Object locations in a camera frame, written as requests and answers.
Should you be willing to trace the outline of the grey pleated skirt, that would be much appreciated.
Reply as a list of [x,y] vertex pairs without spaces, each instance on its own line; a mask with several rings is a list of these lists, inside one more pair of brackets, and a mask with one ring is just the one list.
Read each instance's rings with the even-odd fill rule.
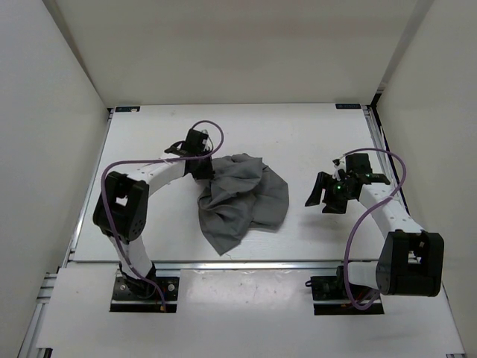
[[220,256],[240,245],[250,229],[278,230],[289,208],[288,183],[260,157],[215,158],[213,179],[198,197],[203,236]]

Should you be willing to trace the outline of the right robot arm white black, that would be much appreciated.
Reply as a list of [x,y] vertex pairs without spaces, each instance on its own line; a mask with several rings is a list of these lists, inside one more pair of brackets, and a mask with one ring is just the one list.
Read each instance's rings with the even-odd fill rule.
[[[324,214],[343,215],[348,203],[357,201],[365,209],[348,236],[335,291],[352,304],[358,303],[355,295],[361,287],[369,289],[373,299],[380,295],[437,296],[443,271],[443,237],[426,231],[410,217],[395,199],[400,188],[373,171],[366,149],[343,154],[333,165],[332,174],[318,173],[306,206],[323,204]],[[350,259],[354,236],[367,217],[374,220],[384,238],[374,263]]]

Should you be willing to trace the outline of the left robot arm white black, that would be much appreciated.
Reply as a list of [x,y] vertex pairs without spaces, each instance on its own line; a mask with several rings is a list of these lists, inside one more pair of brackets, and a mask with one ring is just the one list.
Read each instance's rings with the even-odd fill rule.
[[148,200],[172,181],[191,175],[213,177],[213,144],[207,131],[191,128],[183,141],[165,150],[166,158],[130,173],[111,171],[101,179],[101,194],[92,220],[112,242],[126,287],[137,297],[161,296],[156,268],[142,239]]

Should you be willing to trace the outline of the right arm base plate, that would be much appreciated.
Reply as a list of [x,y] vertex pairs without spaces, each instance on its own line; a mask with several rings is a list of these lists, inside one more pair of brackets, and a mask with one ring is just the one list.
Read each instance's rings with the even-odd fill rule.
[[305,282],[311,290],[315,316],[332,315],[383,315],[384,308],[380,300],[376,300],[366,310],[357,310],[347,297],[341,279],[336,276],[311,276]]

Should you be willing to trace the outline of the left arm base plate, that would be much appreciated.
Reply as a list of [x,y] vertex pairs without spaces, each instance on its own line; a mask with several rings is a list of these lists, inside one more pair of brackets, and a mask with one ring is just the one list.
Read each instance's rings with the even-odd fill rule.
[[178,276],[157,274],[156,282],[164,300],[154,286],[141,281],[139,286],[127,285],[127,280],[117,271],[110,299],[112,313],[176,313],[180,287]]

